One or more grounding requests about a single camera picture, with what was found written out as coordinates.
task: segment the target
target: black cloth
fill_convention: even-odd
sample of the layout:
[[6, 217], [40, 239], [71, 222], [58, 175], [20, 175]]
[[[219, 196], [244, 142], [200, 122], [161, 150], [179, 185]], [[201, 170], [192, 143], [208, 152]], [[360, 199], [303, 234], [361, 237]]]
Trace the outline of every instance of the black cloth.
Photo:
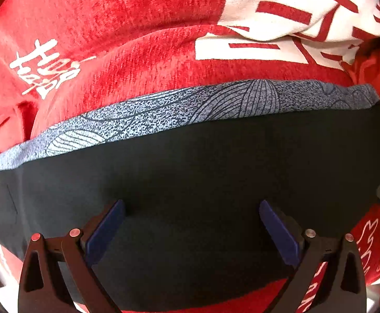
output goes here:
[[261, 200], [339, 237], [379, 184], [380, 104], [205, 122], [1, 171], [0, 243], [22, 259], [33, 233], [65, 235], [120, 198], [127, 218], [93, 268], [112, 299], [134, 311], [199, 307], [291, 271]]

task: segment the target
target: gray patterned waistband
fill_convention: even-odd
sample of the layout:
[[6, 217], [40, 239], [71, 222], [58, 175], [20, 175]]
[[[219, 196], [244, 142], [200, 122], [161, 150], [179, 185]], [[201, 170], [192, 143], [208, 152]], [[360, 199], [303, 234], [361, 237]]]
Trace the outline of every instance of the gray patterned waistband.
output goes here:
[[371, 85], [339, 87], [316, 80], [244, 80], [141, 96], [45, 130], [0, 154], [0, 171], [102, 143], [220, 119], [319, 109], [367, 109], [379, 101]]

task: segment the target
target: silver rivet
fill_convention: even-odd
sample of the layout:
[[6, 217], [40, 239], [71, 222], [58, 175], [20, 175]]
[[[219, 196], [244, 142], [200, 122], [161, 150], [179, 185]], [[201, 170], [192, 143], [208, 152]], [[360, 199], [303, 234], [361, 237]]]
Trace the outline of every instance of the silver rivet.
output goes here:
[[32, 234], [31, 240], [32, 241], [38, 241], [40, 239], [40, 233]]
[[308, 236], [309, 238], [314, 238], [316, 236], [316, 232], [311, 229], [306, 230], [305, 233], [306, 233], [306, 236]]
[[79, 236], [81, 233], [81, 231], [78, 229], [78, 228], [73, 228], [71, 231], [70, 231], [70, 236], [75, 238], [77, 236]]
[[351, 233], [345, 234], [345, 239], [347, 239], [349, 242], [353, 241], [353, 235]]

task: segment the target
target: metal pin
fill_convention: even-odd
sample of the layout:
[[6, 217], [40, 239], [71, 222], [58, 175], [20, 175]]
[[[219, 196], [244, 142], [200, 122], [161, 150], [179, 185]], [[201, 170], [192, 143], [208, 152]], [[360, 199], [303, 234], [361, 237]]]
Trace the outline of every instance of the metal pin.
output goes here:
[[348, 240], [349, 242], [353, 241], [353, 235], [351, 233], [345, 234], [345, 239]]
[[306, 233], [306, 236], [308, 236], [309, 238], [314, 238], [316, 236], [316, 232], [311, 229], [306, 230], [305, 233]]
[[73, 228], [71, 231], [70, 231], [70, 236], [75, 238], [77, 236], [79, 236], [81, 233], [81, 231], [78, 229], [78, 228]]
[[31, 240], [32, 241], [38, 241], [40, 239], [40, 233], [32, 234]]

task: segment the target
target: gray fabric strip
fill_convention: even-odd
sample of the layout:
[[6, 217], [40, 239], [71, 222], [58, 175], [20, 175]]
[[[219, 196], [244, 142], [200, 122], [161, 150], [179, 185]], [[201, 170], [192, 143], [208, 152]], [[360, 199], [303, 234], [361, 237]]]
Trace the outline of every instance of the gray fabric strip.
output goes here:
[[0, 154], [0, 171], [102, 143], [231, 118], [320, 109], [367, 109], [371, 85], [340, 87], [316, 80], [244, 80], [141, 96], [58, 123]]

